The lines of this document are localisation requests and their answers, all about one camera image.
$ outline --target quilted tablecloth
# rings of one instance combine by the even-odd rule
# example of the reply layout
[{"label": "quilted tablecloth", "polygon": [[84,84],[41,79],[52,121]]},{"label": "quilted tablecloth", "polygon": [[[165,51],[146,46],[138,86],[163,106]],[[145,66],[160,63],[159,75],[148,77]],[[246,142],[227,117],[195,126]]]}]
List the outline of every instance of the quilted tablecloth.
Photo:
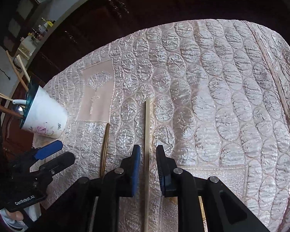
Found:
[{"label": "quilted tablecloth", "polygon": [[[150,231],[177,231],[177,204],[159,188],[159,144],[194,176],[218,176],[271,232],[290,227],[290,47],[278,33],[237,20],[160,25],[89,53],[45,89],[69,112],[59,140],[76,161],[54,177],[44,207],[79,177],[98,177],[106,122],[107,171],[143,148],[149,97]],[[119,231],[143,228],[140,175],[137,195],[121,198]]]}]

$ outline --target black cable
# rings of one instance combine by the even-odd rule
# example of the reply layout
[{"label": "black cable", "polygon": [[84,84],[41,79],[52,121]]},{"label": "black cable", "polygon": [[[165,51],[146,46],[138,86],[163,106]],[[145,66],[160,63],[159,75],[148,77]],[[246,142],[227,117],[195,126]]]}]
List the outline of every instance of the black cable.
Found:
[{"label": "black cable", "polygon": [[[0,68],[0,70],[1,70],[1,68]],[[3,70],[1,70],[1,71],[6,75],[6,73]],[[9,80],[11,80],[11,77],[9,77],[8,75],[6,75],[6,76],[8,77]]]}]

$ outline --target metal screw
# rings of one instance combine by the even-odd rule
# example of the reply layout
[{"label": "metal screw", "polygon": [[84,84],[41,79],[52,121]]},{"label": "metal screw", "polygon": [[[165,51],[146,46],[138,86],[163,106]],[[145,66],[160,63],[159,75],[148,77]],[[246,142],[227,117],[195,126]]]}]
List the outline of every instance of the metal screw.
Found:
[{"label": "metal screw", "polygon": [[210,180],[211,182],[213,182],[213,183],[217,183],[217,182],[219,181],[219,178],[218,178],[217,176],[211,176],[211,177],[209,178],[209,180]]},{"label": "metal screw", "polygon": [[115,172],[116,174],[122,174],[122,173],[124,172],[124,169],[121,168],[121,167],[118,167],[118,168],[116,168],[116,169],[114,170],[114,172]]},{"label": "metal screw", "polygon": [[183,172],[183,169],[177,167],[177,168],[174,168],[173,172],[176,174],[181,174]]}]

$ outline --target blue gripper pad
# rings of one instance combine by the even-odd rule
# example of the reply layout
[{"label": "blue gripper pad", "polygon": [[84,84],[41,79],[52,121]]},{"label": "blue gripper pad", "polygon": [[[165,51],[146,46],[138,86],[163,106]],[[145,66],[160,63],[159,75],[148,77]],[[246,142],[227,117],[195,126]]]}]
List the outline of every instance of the blue gripper pad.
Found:
[{"label": "blue gripper pad", "polygon": [[63,148],[63,144],[60,140],[56,140],[42,148],[40,148],[36,154],[35,154],[35,158],[38,160],[42,160],[47,158],[48,156],[60,151]]}]

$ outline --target table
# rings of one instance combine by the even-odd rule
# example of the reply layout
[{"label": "table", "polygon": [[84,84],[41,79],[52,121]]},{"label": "table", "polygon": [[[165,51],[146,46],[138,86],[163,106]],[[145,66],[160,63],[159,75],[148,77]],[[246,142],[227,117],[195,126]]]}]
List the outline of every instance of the table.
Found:
[{"label": "table", "polygon": [[[159,144],[194,176],[218,176],[270,231],[290,226],[290,47],[278,33],[213,19],[143,29],[87,54],[45,89],[69,112],[61,153],[76,157],[49,185],[45,208],[79,177],[98,177],[106,122],[106,171],[134,144],[143,149],[149,97],[150,231],[177,230],[176,202],[160,193]],[[48,142],[34,138],[35,147]],[[136,197],[121,199],[119,231],[142,227],[140,174]]]}]

